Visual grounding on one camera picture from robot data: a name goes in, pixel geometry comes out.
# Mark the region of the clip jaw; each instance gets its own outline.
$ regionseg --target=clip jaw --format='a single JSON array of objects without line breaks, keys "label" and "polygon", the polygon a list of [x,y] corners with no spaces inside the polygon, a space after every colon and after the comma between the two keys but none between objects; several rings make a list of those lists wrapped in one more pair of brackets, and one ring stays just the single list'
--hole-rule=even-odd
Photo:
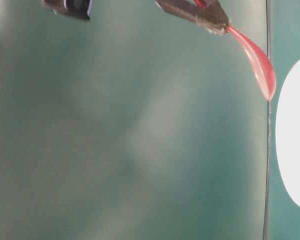
[{"label": "clip jaw", "polygon": [[76,19],[89,21],[92,0],[42,0],[47,9]]},{"label": "clip jaw", "polygon": [[206,8],[198,7],[186,0],[155,0],[166,13],[186,19],[209,32],[224,35],[229,26],[229,19],[217,0],[205,0]]}]

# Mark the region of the green background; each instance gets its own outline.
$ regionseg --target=green background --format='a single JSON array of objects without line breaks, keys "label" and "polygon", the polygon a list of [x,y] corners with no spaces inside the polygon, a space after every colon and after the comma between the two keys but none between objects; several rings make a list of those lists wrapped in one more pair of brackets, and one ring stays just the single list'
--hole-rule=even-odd
[{"label": "green background", "polygon": [[292,201],[284,187],[278,168],[275,141],[280,90],[289,70],[300,60],[300,0],[272,0],[271,23],[271,58],[277,76],[277,91],[271,106],[268,239],[300,240],[300,207]]},{"label": "green background", "polygon": [[[221,3],[265,50],[266,2]],[[0,240],[260,240],[266,160],[267,103],[229,34],[153,0],[94,0],[90,23],[0,0]]]}]

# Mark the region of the white circle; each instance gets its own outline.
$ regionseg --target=white circle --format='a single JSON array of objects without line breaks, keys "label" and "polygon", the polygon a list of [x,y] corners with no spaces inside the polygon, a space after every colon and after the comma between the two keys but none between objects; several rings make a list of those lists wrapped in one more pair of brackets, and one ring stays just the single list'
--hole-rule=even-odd
[{"label": "white circle", "polygon": [[281,89],[275,141],[284,186],[292,200],[300,206],[300,60],[286,76]]}]

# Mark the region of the teal surface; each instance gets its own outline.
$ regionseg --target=teal surface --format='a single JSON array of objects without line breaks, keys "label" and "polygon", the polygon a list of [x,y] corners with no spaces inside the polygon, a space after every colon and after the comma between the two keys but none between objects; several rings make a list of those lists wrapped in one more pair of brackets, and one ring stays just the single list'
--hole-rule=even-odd
[{"label": "teal surface", "polygon": [[300,240],[300,207],[293,202],[284,187],[275,145],[275,122],[280,90],[289,70],[300,59],[300,0],[293,3],[287,0],[272,0],[271,21],[271,58],[277,75],[277,92],[272,100],[271,114],[268,239]]},{"label": "teal surface", "polygon": [[[265,1],[220,2],[265,50]],[[230,35],[153,0],[95,0],[88,24],[0,0],[0,240],[260,240],[266,158]]]}]

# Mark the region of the green board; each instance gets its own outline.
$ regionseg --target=green board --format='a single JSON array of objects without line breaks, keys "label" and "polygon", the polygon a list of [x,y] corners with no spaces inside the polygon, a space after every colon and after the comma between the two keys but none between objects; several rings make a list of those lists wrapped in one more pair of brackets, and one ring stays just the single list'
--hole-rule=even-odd
[{"label": "green board", "polygon": [[300,60],[300,0],[272,0],[270,9],[271,59],[277,75],[277,92],[271,104],[268,239],[300,240],[300,207],[293,202],[284,187],[278,168],[275,141],[280,90],[289,70]]}]

